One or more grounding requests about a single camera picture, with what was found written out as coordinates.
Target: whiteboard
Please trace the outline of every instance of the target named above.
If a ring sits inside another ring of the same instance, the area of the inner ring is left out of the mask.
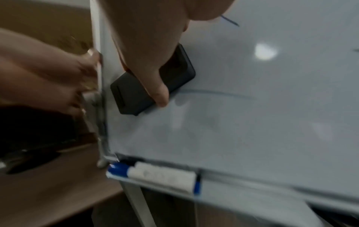
[[[191,22],[196,77],[139,116],[117,109],[102,34],[110,151],[359,198],[359,2],[238,0],[225,16],[239,27]]]

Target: easel leg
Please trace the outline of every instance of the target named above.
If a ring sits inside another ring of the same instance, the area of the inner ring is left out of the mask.
[[[140,186],[121,182],[122,189],[126,193],[128,200],[131,203],[133,210],[142,227],[156,227],[150,209]]]

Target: wooden desk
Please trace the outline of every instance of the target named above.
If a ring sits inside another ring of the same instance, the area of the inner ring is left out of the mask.
[[[121,193],[97,160],[97,145],[90,145],[24,173],[0,175],[0,226],[47,226]]]

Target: whiteboard surface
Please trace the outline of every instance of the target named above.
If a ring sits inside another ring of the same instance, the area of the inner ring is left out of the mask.
[[[239,0],[181,38],[196,77],[164,109],[121,115],[106,31],[111,152],[359,198],[359,3]]]

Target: black eraser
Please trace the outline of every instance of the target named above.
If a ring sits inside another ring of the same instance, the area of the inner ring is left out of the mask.
[[[172,57],[160,68],[160,76],[168,87],[169,93],[192,80],[195,75],[196,72],[181,44],[178,44]],[[111,91],[121,114],[137,116],[155,104],[131,72],[125,72],[113,82]]]

